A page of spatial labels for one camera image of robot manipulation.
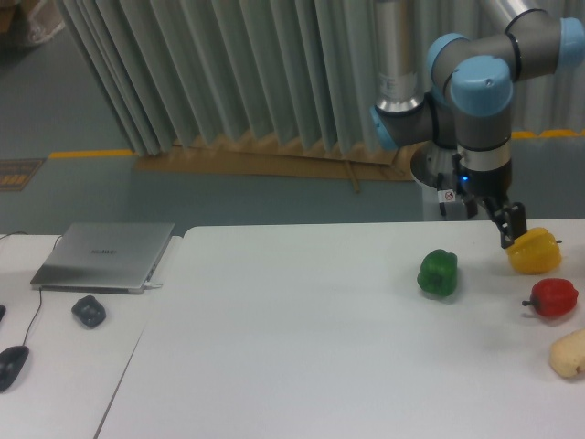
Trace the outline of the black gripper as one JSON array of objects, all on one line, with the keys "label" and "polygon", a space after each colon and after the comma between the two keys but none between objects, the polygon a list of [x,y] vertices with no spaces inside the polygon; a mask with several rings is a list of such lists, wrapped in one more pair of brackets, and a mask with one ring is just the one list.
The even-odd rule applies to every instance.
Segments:
[{"label": "black gripper", "polygon": [[484,198],[488,218],[497,227],[502,249],[508,249],[527,233],[525,206],[508,200],[512,183],[512,163],[487,171],[472,170],[457,163],[454,167],[461,193],[470,198]]}]

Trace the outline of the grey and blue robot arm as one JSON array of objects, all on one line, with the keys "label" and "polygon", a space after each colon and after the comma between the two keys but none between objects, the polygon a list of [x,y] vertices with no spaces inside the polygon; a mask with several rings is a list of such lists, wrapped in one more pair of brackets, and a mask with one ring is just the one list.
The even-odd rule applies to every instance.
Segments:
[{"label": "grey and blue robot arm", "polygon": [[385,150],[431,141],[453,150],[452,187],[468,217],[483,207],[503,248],[527,232],[525,207],[511,202],[511,105],[517,82],[576,68],[584,25],[553,18],[532,1],[484,1],[499,34],[437,38],[427,52],[431,90],[418,84],[411,1],[376,1],[378,96],[370,116]]}]

